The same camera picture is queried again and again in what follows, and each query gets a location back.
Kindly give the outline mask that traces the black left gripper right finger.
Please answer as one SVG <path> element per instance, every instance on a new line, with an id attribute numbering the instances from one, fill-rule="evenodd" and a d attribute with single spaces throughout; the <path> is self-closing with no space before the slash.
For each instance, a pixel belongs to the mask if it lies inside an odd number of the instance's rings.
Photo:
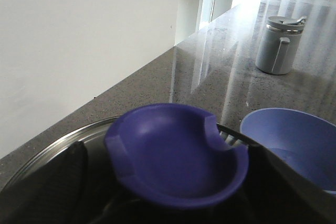
<path id="1" fill-rule="evenodd" d="M 245 147 L 249 168 L 240 199 L 249 223 L 335 223 L 335 196 L 303 178 L 255 140 L 217 124 L 229 147 Z"/>

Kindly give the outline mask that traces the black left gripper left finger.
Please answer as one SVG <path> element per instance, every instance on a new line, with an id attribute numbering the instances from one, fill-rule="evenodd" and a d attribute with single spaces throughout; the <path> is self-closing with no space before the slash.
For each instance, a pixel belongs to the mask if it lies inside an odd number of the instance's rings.
<path id="1" fill-rule="evenodd" d="M 1 223 L 72 223 L 86 183 L 82 142 L 1 192 Z"/>

